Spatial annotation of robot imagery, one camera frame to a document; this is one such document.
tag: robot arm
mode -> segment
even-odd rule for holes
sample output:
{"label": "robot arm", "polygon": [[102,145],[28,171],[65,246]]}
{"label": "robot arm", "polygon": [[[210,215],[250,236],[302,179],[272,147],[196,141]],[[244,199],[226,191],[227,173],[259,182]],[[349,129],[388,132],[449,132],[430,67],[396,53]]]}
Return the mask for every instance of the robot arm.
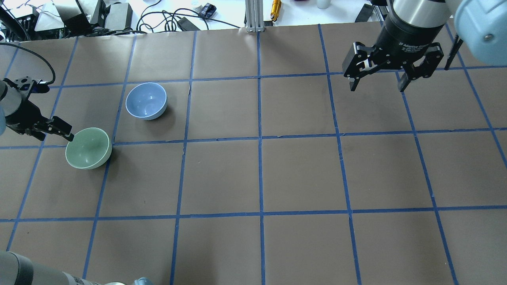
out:
{"label": "robot arm", "polygon": [[[451,14],[474,56],[489,64],[507,64],[507,0],[389,0],[390,13],[372,47],[355,42],[343,61],[343,76],[354,91],[361,78],[381,69],[404,69],[403,92],[412,80],[430,77],[444,57],[433,40]],[[414,62],[423,58],[419,66]]]}
{"label": "robot arm", "polygon": [[18,134],[27,134],[41,141],[46,137],[45,133],[57,134],[72,141],[74,135],[71,133],[71,125],[57,116],[50,119],[42,116],[41,110],[28,100],[32,93],[47,93],[49,91],[49,85],[54,82],[55,78],[51,65],[40,55],[25,48],[5,43],[2,45],[14,46],[41,58],[50,67],[53,80],[44,82],[24,77],[14,81],[7,78],[0,81],[0,115],[2,116],[0,134],[3,133],[6,125]]}

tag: table surface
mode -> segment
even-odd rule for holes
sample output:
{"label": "table surface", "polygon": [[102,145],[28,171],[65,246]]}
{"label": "table surface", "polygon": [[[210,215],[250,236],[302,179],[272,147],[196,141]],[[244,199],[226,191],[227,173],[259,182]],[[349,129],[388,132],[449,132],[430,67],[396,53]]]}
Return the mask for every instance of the table surface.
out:
{"label": "table surface", "polygon": [[[501,284],[507,279],[507,68],[463,46],[399,93],[398,72],[350,92],[341,61],[379,23],[22,43],[54,66],[30,97],[74,132],[99,127],[94,170],[66,141],[0,137],[0,246],[92,281]],[[438,36],[451,45],[452,22]],[[0,47],[0,73],[48,79]],[[142,121],[129,91],[169,107]]]}

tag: screwdriver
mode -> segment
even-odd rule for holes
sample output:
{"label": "screwdriver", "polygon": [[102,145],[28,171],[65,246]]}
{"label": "screwdriver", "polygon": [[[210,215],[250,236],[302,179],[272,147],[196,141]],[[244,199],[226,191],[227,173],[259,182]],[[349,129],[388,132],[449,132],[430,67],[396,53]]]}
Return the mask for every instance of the screwdriver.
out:
{"label": "screwdriver", "polygon": [[273,6],[271,7],[271,20],[276,22],[280,15],[280,8],[282,7],[282,0],[273,0]]}

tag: white table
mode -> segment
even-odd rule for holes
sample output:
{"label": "white table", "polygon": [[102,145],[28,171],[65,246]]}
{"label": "white table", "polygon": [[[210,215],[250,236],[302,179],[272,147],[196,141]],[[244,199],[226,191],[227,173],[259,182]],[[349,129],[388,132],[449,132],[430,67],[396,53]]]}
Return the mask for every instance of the white table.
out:
{"label": "white table", "polygon": [[[5,0],[5,5],[8,8],[15,8],[22,3],[24,0]],[[31,0],[29,4],[39,6],[47,3],[48,0]],[[130,3],[134,16],[132,19],[132,27],[139,19],[139,16],[143,10],[157,2],[157,0],[105,0],[107,5],[115,2],[128,2]],[[162,0],[159,4],[149,8],[148,12],[166,10],[168,12],[174,12],[178,8],[190,8],[190,0]],[[245,1],[244,0],[202,0],[202,5],[210,2],[215,5],[217,10],[213,16],[214,19],[229,22],[237,26],[244,26],[245,16]],[[264,19],[270,19],[271,13],[271,0],[264,0]],[[354,22],[355,18],[359,14],[359,11],[364,4],[369,4],[367,0],[332,0],[331,6],[327,9],[319,9],[316,4],[316,0],[308,1],[294,1],[294,0],[282,0],[282,7],[280,10],[280,16],[274,23],[275,26],[290,26],[290,25],[311,25],[311,24],[328,24],[328,23],[349,23]],[[56,9],[51,5],[45,5],[43,9],[56,13]],[[182,14],[191,14],[188,11],[181,11]],[[55,16],[42,13],[41,17],[50,18],[51,21],[58,23],[60,22]],[[206,29],[204,22],[197,18],[187,17],[192,21],[198,28]],[[152,26],[158,24],[163,20],[161,14],[148,15],[144,18],[144,21]],[[378,20],[375,15],[370,17],[370,21]],[[227,29],[231,28],[223,23],[208,21],[210,29]],[[155,31],[162,31],[163,24],[160,25]]]}

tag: cable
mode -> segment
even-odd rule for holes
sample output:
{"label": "cable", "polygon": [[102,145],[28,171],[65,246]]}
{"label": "cable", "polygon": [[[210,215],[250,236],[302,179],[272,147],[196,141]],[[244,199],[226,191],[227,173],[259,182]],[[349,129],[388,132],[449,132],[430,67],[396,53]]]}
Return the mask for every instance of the cable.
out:
{"label": "cable", "polygon": [[30,36],[28,35],[28,33],[26,32],[26,30],[23,28],[23,26],[21,26],[21,24],[18,22],[18,19],[16,19],[16,17],[14,17],[14,15],[12,14],[11,10],[9,10],[9,8],[7,8],[7,6],[5,6],[5,4],[2,2],[2,5],[5,7],[6,11],[11,14],[12,18],[14,19],[14,21],[16,21],[16,23],[19,25],[19,27],[21,27],[21,29],[23,30],[25,36],[26,36],[26,40],[27,41],[31,41],[30,39]]}
{"label": "cable", "polygon": [[16,9],[21,8],[21,6],[28,4],[28,2],[30,2],[30,1],[31,1],[31,0],[28,0],[28,1],[26,1],[25,3],[23,3],[23,4],[19,5],[19,6],[17,6],[17,7],[16,7]]}
{"label": "cable", "polygon": [[30,4],[23,4],[23,5],[27,5],[27,6],[33,7],[35,10],[41,11],[42,13],[51,14],[51,15],[53,15],[55,17],[60,18],[60,16],[55,15],[55,14],[49,12],[49,11],[42,10],[40,7],[35,7],[34,5],[30,5]]}
{"label": "cable", "polygon": [[137,22],[137,25],[135,26],[135,29],[136,29],[136,30],[139,30],[139,22],[141,22],[141,20],[142,20],[142,16],[143,16],[143,14],[146,12],[146,10],[148,10],[148,8],[150,8],[150,7],[153,7],[153,6],[158,5],[158,3],[160,3],[160,2],[162,2],[162,0],[158,0],[158,2],[156,2],[155,4],[151,4],[151,5],[149,5],[148,7],[146,7],[146,8],[142,11],[142,13],[141,13],[141,18],[139,19],[139,21]]}
{"label": "cable", "polygon": [[[199,13],[197,13],[197,12],[196,12],[196,11],[194,11],[194,10],[187,9],[187,8],[179,8],[179,9],[176,9],[176,11],[174,11],[174,12],[173,12],[173,15],[177,15],[177,13],[178,13],[178,11],[179,11],[179,10],[190,11],[190,12],[192,12],[192,13],[195,13],[197,16],[199,16]],[[209,30],[208,22],[206,22],[206,19],[204,19],[203,17],[200,17],[200,16],[199,16],[199,18],[201,18],[201,19],[204,21],[204,23],[206,24],[206,29],[207,29],[207,30]]]}
{"label": "cable", "polygon": [[29,53],[33,54],[34,56],[40,58],[45,64],[47,64],[47,66],[51,70],[51,74],[53,75],[53,79],[48,82],[48,85],[55,83],[55,80],[56,80],[55,70],[53,69],[53,67],[51,66],[51,64],[45,58],[42,57],[42,55],[36,53],[35,51],[31,51],[29,49],[23,48],[23,47],[18,46],[18,45],[10,44],[10,43],[0,43],[0,45],[2,45],[2,46],[10,46],[10,47],[14,47],[14,48],[17,48],[17,49],[20,49],[20,50],[24,50],[24,51],[29,52]]}
{"label": "cable", "polygon": [[205,20],[211,20],[211,21],[215,21],[215,22],[219,22],[219,23],[223,23],[223,24],[226,24],[226,25],[229,25],[229,26],[232,26],[232,27],[235,27],[235,28],[240,28],[239,26],[236,26],[236,25],[233,25],[231,23],[228,23],[228,22],[224,22],[224,21],[220,21],[220,20],[216,20],[216,19],[212,19],[212,18],[207,18],[207,17],[200,17],[200,16],[195,16],[195,15],[187,15],[187,14],[179,14],[179,13],[169,13],[167,11],[162,11],[162,12],[149,12],[149,13],[146,13],[144,15],[141,16],[141,18],[139,19],[139,21],[137,22],[137,24],[139,24],[141,21],[143,21],[142,19],[145,17],[145,16],[148,16],[148,15],[151,15],[151,14],[168,14],[168,15],[171,15],[171,16],[185,16],[185,17],[193,17],[193,18],[200,18],[200,19],[205,19]]}
{"label": "cable", "polygon": [[128,33],[146,33],[141,30],[134,30],[131,27],[126,27],[123,30],[110,30],[103,27],[95,27],[92,29],[91,33],[86,34],[86,37],[99,37],[102,35],[119,35],[119,34],[128,34]]}

